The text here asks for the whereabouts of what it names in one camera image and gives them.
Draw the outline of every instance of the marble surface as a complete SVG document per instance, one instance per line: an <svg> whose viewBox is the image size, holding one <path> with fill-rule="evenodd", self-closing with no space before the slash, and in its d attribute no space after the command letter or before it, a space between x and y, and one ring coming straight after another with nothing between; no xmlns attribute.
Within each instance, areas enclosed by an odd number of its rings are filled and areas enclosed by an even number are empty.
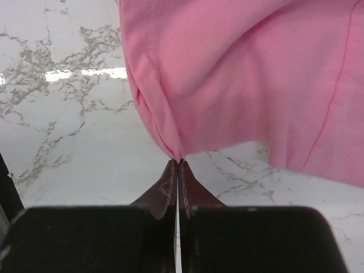
<svg viewBox="0 0 364 273"><path fill-rule="evenodd" d="M125 74L115 0L0 2L0 149L25 206L128 204L168 158L144 128ZM245 143L188 157L228 205L306 205L364 272L364 189L270 167Z"/></svg>

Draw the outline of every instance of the pink fabric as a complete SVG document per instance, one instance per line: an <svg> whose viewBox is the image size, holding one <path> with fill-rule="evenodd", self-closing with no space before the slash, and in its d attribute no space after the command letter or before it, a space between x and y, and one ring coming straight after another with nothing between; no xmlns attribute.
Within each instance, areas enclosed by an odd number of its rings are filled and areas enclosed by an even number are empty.
<svg viewBox="0 0 364 273"><path fill-rule="evenodd" d="M136 107L169 156L259 140L364 186L364 0L121 0Z"/></svg>

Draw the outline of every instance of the stitching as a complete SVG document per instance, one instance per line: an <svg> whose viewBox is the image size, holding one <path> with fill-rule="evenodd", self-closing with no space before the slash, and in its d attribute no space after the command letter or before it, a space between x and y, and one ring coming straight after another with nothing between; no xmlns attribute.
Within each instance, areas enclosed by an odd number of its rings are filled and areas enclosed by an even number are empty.
<svg viewBox="0 0 364 273"><path fill-rule="evenodd" d="M326 112L326 117L325 117L325 121L324 121L324 124L308 154L308 157L305 161L305 164L303 165L303 168L301 169L301 171L306 167L307 163L308 163L308 160L309 158L311 157L311 153L312 151L315 149L317 143L319 142L319 139L320 139L320 136L322 134L322 132L324 131L324 128L326 127L326 124L327 124L327 121L328 121L328 117L329 117L329 113L330 113L330 109L331 109L331 105L332 105L332 102L334 101L334 98L336 96L336 93L337 93L337 88L338 88L338 83L340 82L340 79L341 79L341 76L342 76L342 73L344 71L344 65L345 65L345 62L346 62L346 54L347 54L347 51L348 51L348 44L349 44L349 36L350 36L350 27L351 27L351 21L353 19L353 12L355 10L355 8L358 6L358 4L361 2L362 0L359 0L353 7L353 9L351 10L351 13L350 13L350 19L349 19L349 25L348 25L348 32L346 34L346 42L345 42L345 49L344 49L344 58L342 60L342 64L341 64L341 68L340 68L340 72L339 72L339 75L337 77L337 80L336 80L336 83L335 83L335 88L334 88L334 93L332 95L332 98L330 100L330 103L329 103L329 106L328 106L328 111Z"/></svg>
<svg viewBox="0 0 364 273"><path fill-rule="evenodd" d="M172 176L171 178L173 179L174 177L174 174L175 174L175 168L173 167L172 169ZM168 206L169 206L169 202L171 201L171 195L172 195L172 190L173 190L173 183L174 181L172 182L172 185L171 185L171 189L169 190L169 193L168 193L168 198L167 198L167 202L163 208L163 215L165 215L165 213L167 212L167 209L168 209Z"/></svg>
<svg viewBox="0 0 364 273"><path fill-rule="evenodd" d="M160 176L160 178L158 179L158 181L156 182L156 183L154 183L144 194L142 194L137 200L139 200L141 197L143 197L146 193L148 193L148 192L150 192L150 191L152 191L154 188L158 188L158 184L162 181L162 179L163 179L163 176L166 174L166 172L168 171L168 166L169 166L169 164L167 164L167 166L164 168L164 171L163 171L163 173L162 173L162 175Z"/></svg>
<svg viewBox="0 0 364 273"><path fill-rule="evenodd" d="M189 203L188 203L188 197L187 197L186 184L185 184L185 181L184 181L184 166L183 166L183 163L182 163L181 170L182 170L183 201L184 201L184 206L185 206L187 216L189 217Z"/></svg>
<svg viewBox="0 0 364 273"><path fill-rule="evenodd" d="M151 0L148 1L148 10L151 10ZM148 59L150 59L149 56L149 19L150 19L150 12L148 13L147 20L146 20L146 27L147 27L147 56Z"/></svg>
<svg viewBox="0 0 364 273"><path fill-rule="evenodd" d="M160 74L160 65L159 65L159 21L160 21L160 11L162 9L162 1L160 0L159 8L158 8L158 19L157 19L157 62L158 62L158 71Z"/></svg>

